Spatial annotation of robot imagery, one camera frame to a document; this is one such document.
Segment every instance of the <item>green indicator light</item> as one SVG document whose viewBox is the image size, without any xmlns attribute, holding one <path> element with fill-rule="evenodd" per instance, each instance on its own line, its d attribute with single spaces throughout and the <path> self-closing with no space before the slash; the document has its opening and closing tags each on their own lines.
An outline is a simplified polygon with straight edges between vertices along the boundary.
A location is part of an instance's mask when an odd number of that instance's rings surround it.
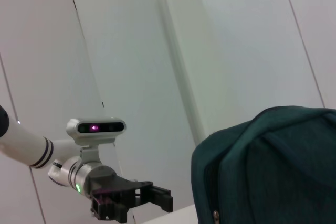
<svg viewBox="0 0 336 224">
<path fill-rule="evenodd" d="M 77 191 L 80 193 L 79 185 L 76 184 Z"/>
</svg>

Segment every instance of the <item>white table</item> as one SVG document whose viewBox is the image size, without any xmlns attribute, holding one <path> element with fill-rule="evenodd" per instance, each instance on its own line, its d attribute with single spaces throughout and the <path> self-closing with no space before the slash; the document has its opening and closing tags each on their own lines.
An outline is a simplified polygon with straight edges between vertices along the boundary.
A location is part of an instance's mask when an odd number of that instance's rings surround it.
<svg viewBox="0 0 336 224">
<path fill-rule="evenodd" d="M 144 224 L 198 224 L 195 205 L 161 216 Z"/>
</svg>

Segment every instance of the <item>robotic arm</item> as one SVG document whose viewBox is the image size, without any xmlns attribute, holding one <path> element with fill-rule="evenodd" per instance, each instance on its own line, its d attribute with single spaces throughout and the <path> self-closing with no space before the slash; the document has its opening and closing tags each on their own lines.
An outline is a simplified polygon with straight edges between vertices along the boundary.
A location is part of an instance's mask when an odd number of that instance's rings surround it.
<svg viewBox="0 0 336 224">
<path fill-rule="evenodd" d="M 125 122 L 117 118 L 71 119 L 67 133 L 75 141 L 53 142 L 25 130 L 0 106 L 0 152 L 35 169 L 52 163 L 50 179 L 89 198 L 97 219 L 126 223 L 130 208 L 148 202 L 172 212 L 169 190 L 155 187 L 152 182 L 126 180 L 101 163 L 98 145 L 113 143 L 125 130 Z"/>
</svg>

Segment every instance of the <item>zipper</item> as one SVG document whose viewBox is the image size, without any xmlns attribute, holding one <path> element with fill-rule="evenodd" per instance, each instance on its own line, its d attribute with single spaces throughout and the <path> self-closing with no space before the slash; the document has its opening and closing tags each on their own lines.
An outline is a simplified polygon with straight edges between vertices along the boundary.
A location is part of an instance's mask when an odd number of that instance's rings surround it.
<svg viewBox="0 0 336 224">
<path fill-rule="evenodd" d="M 219 224 L 219 212 L 214 211 L 214 224 Z"/>
</svg>

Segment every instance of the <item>backpack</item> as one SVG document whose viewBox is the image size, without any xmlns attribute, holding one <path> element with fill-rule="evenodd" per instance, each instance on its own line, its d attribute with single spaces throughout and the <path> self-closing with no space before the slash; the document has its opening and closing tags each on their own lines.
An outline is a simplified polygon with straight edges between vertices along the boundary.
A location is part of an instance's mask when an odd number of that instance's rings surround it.
<svg viewBox="0 0 336 224">
<path fill-rule="evenodd" d="M 200 224 L 335 224 L 336 110 L 274 107 L 212 134 L 192 188 Z"/>
</svg>

